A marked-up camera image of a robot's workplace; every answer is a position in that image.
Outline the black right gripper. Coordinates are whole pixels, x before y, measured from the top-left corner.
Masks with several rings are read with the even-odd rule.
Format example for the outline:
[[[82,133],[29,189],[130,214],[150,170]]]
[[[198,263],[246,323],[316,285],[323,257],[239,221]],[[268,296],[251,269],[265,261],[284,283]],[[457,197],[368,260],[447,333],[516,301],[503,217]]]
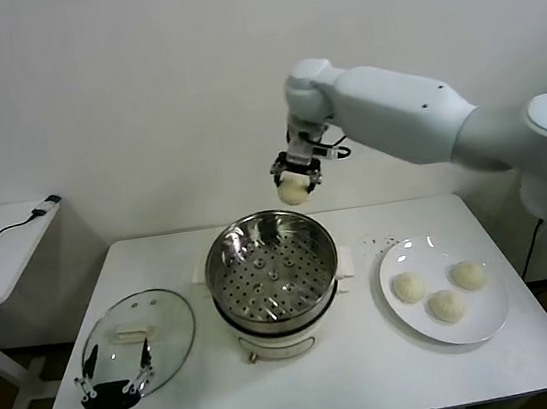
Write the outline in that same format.
[[[287,132],[286,135],[286,150],[278,154],[270,168],[275,187],[280,187],[281,177],[287,170],[305,169],[309,179],[307,192],[311,194],[322,183],[321,163],[317,160],[320,157],[319,152],[316,146],[304,140],[298,133]]]

